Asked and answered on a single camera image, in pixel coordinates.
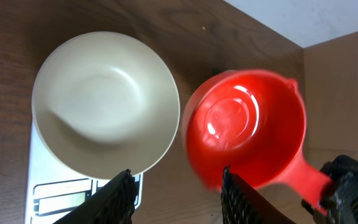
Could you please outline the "red plastic measuring scoop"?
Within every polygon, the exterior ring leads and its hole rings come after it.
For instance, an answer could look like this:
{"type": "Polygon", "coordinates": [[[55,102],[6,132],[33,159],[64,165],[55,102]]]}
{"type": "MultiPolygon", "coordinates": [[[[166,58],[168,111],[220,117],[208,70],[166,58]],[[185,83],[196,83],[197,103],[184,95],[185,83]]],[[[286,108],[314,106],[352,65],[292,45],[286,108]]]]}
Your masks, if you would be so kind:
{"type": "Polygon", "coordinates": [[[181,131],[205,187],[220,189],[230,167],[254,189],[285,184],[325,213],[322,199],[333,181],[303,156],[306,126],[296,80],[268,70],[228,70],[191,95],[181,131]]]}

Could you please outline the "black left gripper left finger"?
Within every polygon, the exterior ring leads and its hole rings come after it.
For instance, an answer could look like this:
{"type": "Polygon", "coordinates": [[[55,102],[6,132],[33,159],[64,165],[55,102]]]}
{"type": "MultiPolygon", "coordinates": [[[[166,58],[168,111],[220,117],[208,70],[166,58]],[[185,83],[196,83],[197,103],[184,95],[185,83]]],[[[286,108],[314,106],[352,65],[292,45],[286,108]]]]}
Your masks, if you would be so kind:
{"type": "Polygon", "coordinates": [[[132,224],[137,187],[126,169],[55,224],[132,224]]]}

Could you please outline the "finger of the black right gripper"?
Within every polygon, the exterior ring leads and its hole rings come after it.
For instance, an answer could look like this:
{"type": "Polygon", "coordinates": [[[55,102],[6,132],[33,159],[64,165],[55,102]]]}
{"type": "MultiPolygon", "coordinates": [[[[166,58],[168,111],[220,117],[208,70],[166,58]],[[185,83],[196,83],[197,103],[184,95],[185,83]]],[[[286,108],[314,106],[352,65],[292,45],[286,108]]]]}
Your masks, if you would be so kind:
{"type": "Polygon", "coordinates": [[[335,183],[334,190],[323,197],[322,204],[327,214],[314,209],[305,200],[302,207],[308,211],[315,223],[358,224],[358,161],[340,155],[321,168],[335,183]]]}

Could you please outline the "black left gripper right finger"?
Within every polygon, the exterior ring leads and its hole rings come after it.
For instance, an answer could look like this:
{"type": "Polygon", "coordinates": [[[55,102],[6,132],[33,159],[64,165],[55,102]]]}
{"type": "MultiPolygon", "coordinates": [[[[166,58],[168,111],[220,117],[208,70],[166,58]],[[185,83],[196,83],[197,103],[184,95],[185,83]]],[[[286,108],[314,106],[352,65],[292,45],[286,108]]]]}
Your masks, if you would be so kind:
{"type": "Polygon", "coordinates": [[[221,205],[224,224],[295,224],[229,166],[223,171],[221,205]]]}

